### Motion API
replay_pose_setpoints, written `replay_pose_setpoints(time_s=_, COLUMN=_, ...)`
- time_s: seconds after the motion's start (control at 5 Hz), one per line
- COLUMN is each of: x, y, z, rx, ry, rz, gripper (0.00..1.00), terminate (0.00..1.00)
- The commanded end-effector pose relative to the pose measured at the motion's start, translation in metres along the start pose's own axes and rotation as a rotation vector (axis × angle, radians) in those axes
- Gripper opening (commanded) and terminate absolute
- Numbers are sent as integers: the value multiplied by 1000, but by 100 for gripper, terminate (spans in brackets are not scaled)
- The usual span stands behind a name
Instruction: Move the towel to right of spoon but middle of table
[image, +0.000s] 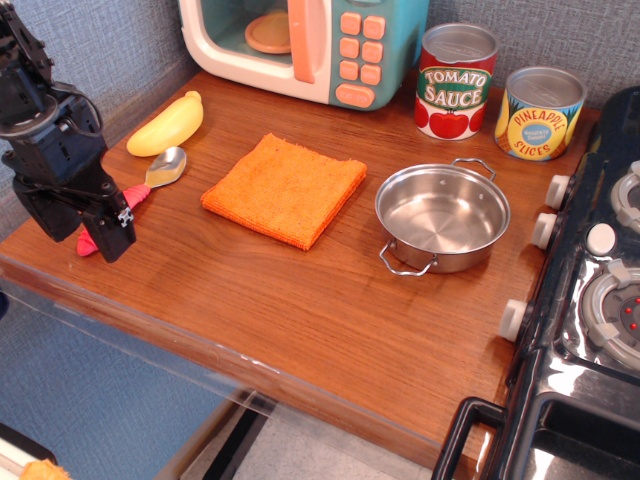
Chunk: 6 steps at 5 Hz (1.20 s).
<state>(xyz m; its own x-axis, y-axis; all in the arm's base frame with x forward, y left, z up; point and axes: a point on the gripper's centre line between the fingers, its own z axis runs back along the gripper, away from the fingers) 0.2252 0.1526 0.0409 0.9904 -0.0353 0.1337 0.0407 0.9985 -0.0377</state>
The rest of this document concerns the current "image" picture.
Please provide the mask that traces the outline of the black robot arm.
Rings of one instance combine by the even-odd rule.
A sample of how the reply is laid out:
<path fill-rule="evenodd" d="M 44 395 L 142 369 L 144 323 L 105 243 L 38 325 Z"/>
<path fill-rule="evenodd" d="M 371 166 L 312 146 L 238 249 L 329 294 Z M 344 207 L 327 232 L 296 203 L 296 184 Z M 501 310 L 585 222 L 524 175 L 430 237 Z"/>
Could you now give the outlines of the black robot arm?
<path fill-rule="evenodd" d="M 135 242 L 133 214 L 103 169 L 107 145 L 93 102 L 52 78 L 52 60 L 9 1 L 1 4 L 1 161 L 13 190 L 54 241 L 83 226 L 108 262 Z"/>

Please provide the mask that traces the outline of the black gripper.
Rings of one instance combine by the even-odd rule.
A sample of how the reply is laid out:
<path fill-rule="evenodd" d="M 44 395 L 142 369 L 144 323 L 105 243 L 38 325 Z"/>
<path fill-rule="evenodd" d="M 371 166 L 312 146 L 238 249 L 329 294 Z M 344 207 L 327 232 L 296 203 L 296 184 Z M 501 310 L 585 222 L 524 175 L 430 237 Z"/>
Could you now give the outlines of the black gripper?
<path fill-rule="evenodd" d="M 77 211 L 55 194 L 98 201 L 81 213 L 81 255 L 100 252 L 113 263 L 136 241 L 136 234 L 131 207 L 102 166 L 107 151 L 102 126 L 86 96 L 48 95 L 42 112 L 1 125 L 1 138 L 12 148 L 2 161 L 15 173 L 12 186 L 18 200 L 55 242 L 80 225 Z"/>

